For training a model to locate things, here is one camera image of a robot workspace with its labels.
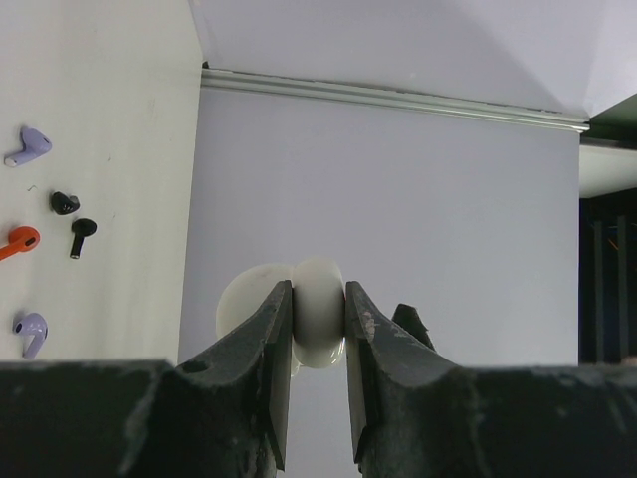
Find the orange earbud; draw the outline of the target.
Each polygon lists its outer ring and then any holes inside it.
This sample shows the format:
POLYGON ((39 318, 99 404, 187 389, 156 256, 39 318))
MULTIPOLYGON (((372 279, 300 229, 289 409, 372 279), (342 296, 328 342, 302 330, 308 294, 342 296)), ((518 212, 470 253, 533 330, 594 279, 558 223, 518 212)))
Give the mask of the orange earbud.
POLYGON ((3 261, 19 253, 27 253, 35 249, 41 240, 40 232, 30 226, 19 226, 8 235, 8 244, 0 249, 0 260, 3 261))

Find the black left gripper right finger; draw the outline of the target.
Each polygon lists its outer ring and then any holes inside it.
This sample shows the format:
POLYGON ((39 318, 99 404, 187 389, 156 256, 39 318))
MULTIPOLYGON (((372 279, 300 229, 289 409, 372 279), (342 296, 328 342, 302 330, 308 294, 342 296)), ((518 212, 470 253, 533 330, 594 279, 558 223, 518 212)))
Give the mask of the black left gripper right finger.
POLYGON ((353 459, 365 477, 632 477, 632 366, 466 367, 345 288, 353 459))

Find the white earbud charging case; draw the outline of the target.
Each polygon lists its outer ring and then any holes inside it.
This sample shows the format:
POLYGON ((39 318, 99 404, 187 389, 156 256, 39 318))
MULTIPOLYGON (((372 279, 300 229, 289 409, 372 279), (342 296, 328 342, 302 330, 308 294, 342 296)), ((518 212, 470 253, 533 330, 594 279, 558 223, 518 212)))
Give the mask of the white earbud charging case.
POLYGON ((311 257, 297 265, 269 263, 233 279, 216 310, 216 334, 224 338, 253 316, 282 281, 293 287, 291 375, 300 367, 323 369, 338 364, 344 351, 345 290, 337 263, 311 257))

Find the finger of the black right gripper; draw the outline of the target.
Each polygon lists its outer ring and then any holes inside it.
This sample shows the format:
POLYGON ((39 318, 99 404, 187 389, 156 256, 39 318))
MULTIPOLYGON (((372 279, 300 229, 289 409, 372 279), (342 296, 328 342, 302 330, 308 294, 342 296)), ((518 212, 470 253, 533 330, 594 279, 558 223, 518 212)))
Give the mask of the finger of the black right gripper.
POLYGON ((412 306, 397 305, 391 318, 391 334, 401 350, 422 352, 427 349, 436 352, 428 329, 412 306))

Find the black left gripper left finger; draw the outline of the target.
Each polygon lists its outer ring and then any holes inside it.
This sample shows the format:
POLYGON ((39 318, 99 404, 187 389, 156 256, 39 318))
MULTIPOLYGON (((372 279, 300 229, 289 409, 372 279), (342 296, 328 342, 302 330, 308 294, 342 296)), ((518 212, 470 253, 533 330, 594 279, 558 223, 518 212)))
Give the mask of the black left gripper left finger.
POLYGON ((273 477, 283 470, 293 287, 181 365, 1 365, 5 477, 273 477))

